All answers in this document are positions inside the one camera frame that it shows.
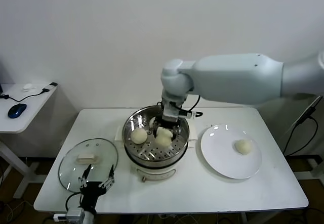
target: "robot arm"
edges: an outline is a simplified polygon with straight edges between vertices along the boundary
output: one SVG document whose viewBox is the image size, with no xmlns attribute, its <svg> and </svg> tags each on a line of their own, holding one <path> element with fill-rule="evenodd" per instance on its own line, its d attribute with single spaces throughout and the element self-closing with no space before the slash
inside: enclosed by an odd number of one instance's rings
<svg viewBox="0 0 324 224">
<path fill-rule="evenodd" d="M 287 64 L 260 54 L 172 60 L 163 68 L 161 81 L 163 119 L 176 122 L 188 94 L 238 104 L 259 104 L 297 93 L 321 95 L 324 53 Z"/>
</svg>

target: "stainless steel pot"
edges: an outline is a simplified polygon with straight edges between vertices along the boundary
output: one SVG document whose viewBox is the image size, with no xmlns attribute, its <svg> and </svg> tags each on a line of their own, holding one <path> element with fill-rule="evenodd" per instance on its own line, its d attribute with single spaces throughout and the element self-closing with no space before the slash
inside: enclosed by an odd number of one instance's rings
<svg viewBox="0 0 324 224">
<path fill-rule="evenodd" d="M 139 166 L 149 169 L 161 169 L 173 165 L 181 159 L 188 148 L 189 125 L 180 118 L 179 134 L 172 141 L 172 144 L 163 148 L 155 143 L 153 129 L 149 121 L 153 117 L 162 116 L 161 106 L 154 105 L 142 108 L 132 114 L 123 127 L 123 142 L 129 158 Z M 131 141 L 131 133 L 134 129 L 144 128 L 148 134 L 146 142 L 134 144 Z"/>
</svg>

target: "glass lid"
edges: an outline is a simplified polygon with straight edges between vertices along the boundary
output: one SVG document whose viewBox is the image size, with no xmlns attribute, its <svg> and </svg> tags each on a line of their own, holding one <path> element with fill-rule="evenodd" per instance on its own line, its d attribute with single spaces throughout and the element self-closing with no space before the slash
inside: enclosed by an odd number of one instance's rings
<svg viewBox="0 0 324 224">
<path fill-rule="evenodd" d="M 80 191 L 78 178 L 82 177 L 90 164 L 86 181 L 102 182 L 108 178 L 112 166 L 116 169 L 117 163 L 117 148 L 111 141 L 103 138 L 88 139 L 66 153 L 60 163 L 58 177 L 65 189 L 76 193 Z"/>
</svg>

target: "blue mouse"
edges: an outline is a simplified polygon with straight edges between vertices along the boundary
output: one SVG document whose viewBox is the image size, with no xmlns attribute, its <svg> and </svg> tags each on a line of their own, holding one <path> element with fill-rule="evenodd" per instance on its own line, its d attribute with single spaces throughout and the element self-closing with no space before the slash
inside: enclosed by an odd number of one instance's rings
<svg viewBox="0 0 324 224">
<path fill-rule="evenodd" d="M 8 117 L 11 119 L 18 118 L 27 108 L 27 104 L 16 104 L 8 111 Z"/>
</svg>

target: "small white desk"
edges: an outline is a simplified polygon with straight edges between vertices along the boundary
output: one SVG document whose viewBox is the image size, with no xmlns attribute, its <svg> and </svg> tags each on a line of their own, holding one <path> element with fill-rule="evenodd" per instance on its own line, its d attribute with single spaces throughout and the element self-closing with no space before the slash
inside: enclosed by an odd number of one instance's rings
<svg viewBox="0 0 324 224">
<path fill-rule="evenodd" d="M 35 87 L 30 92 L 23 92 L 22 88 L 24 84 L 2 84 L 3 94 L 8 94 L 16 100 L 20 100 L 28 95 L 38 94 L 42 89 L 48 84 L 33 84 Z M 0 133 L 21 133 L 29 126 L 31 121 L 35 118 L 36 114 L 53 94 L 56 87 L 47 93 L 41 95 L 30 97 L 20 103 L 27 104 L 25 111 L 16 119 L 10 119 L 8 117 L 9 109 L 19 104 L 12 99 L 0 99 Z M 36 170 L 38 163 L 32 163 L 28 167 L 23 161 L 21 161 L 4 143 L 0 142 L 0 156 L 3 157 L 8 163 L 9 167 L 4 172 L 3 178 L 5 179 L 9 174 L 11 168 L 15 168 L 22 175 L 24 175 L 19 187 L 17 188 L 14 198 L 21 198 L 25 189 L 29 183 L 43 183 L 46 175 L 36 175 L 34 171 Z"/>
<path fill-rule="evenodd" d="M 116 183 L 107 194 L 99 197 L 96 206 L 98 213 L 246 212 L 303 208 L 308 205 L 303 190 L 256 109 L 199 110 L 204 115 L 194 120 L 198 135 L 211 125 L 228 123 L 254 137 L 262 152 L 260 171 L 248 180 L 224 178 L 208 166 L 197 141 L 180 160 L 180 169 L 177 167 L 173 177 L 160 182 L 143 183 L 137 175 L 131 173 L 131 162 L 123 144 L 115 142 L 119 153 Z M 65 200 L 71 193 L 60 185 L 58 168 L 66 152 L 89 138 L 114 141 L 118 126 L 123 125 L 135 111 L 82 110 L 38 194 L 34 208 L 38 211 L 64 212 Z M 78 196 L 71 198 L 69 206 L 73 205 L 78 206 Z M 264 220 L 257 217 L 251 223 Z"/>
</svg>

